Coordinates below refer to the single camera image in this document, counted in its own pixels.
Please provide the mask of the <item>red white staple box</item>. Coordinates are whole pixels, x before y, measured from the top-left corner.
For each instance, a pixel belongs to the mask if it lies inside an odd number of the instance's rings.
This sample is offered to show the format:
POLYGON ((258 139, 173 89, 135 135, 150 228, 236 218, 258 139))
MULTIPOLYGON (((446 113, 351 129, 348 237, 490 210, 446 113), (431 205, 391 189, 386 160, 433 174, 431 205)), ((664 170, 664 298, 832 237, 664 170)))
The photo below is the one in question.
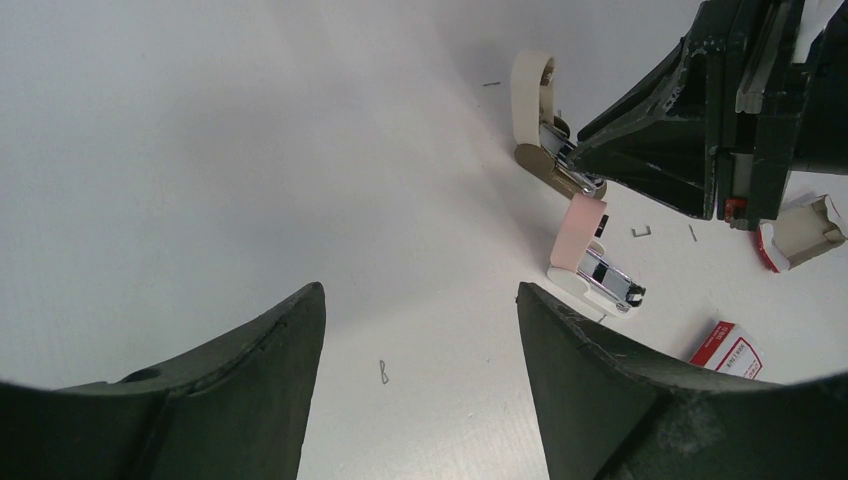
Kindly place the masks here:
POLYGON ((739 324, 719 321, 689 363, 718 373, 755 380, 764 367, 754 339, 739 324))

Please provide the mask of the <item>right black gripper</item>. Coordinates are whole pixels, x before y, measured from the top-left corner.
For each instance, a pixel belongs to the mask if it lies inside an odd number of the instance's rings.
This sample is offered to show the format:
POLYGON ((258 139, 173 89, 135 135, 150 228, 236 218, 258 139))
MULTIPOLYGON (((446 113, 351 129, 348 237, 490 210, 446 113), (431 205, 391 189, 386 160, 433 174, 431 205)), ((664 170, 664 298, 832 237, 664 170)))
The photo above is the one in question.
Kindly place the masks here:
POLYGON ((704 1, 688 39, 579 131, 568 167, 739 230, 777 217, 792 173, 846 175, 846 2, 704 1))

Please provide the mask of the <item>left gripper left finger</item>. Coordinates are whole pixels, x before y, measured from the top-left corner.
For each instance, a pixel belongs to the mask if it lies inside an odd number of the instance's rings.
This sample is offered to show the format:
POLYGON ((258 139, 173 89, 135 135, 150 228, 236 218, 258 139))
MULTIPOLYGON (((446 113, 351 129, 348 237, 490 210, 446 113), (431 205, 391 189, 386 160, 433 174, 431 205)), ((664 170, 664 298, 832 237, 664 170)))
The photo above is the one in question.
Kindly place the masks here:
POLYGON ((318 282, 109 383, 1 386, 5 479, 294 479, 322 353, 318 282))

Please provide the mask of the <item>beige stapler cap piece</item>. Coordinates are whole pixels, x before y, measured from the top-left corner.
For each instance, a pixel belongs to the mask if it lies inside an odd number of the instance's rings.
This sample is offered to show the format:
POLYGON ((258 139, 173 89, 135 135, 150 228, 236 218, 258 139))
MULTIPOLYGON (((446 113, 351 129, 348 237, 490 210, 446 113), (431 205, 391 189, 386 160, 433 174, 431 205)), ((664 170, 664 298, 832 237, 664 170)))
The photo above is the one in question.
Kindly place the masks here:
POLYGON ((512 131, 517 144, 541 146, 542 124, 554 123, 553 76, 556 63, 545 51, 523 50, 510 75, 512 131))

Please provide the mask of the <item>pink white mini stapler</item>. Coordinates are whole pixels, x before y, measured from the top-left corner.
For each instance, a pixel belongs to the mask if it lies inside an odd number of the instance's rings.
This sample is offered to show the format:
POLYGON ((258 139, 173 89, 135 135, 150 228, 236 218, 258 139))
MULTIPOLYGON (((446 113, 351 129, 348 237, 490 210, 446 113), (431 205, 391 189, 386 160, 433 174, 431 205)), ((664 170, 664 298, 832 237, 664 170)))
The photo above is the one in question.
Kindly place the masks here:
POLYGON ((562 290, 564 303, 596 322, 633 317, 646 293, 605 256, 599 239, 608 221, 606 208, 602 200, 584 194, 573 196, 547 269, 548 279, 562 290))

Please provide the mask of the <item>metal stapler magazine piece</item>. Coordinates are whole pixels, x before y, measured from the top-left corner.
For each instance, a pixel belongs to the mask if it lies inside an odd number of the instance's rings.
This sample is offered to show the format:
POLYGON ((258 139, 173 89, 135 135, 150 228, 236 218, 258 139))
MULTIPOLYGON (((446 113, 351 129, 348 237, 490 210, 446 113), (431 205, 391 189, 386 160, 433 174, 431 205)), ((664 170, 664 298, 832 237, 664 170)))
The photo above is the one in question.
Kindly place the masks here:
POLYGON ((544 184, 568 199, 576 194, 602 200, 607 183, 599 177, 569 169, 565 156, 576 148, 570 140, 570 127, 560 117, 540 124, 540 145, 519 144, 513 151, 516 162, 544 184))

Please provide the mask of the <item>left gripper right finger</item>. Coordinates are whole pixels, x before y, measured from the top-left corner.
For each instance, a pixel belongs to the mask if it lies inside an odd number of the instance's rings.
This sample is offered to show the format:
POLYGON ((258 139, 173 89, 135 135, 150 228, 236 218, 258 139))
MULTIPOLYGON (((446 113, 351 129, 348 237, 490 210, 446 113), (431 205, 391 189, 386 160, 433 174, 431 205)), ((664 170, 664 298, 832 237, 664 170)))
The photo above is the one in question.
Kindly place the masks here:
POLYGON ((553 479, 843 479, 847 378, 790 385, 697 367, 534 283, 517 315, 553 479))

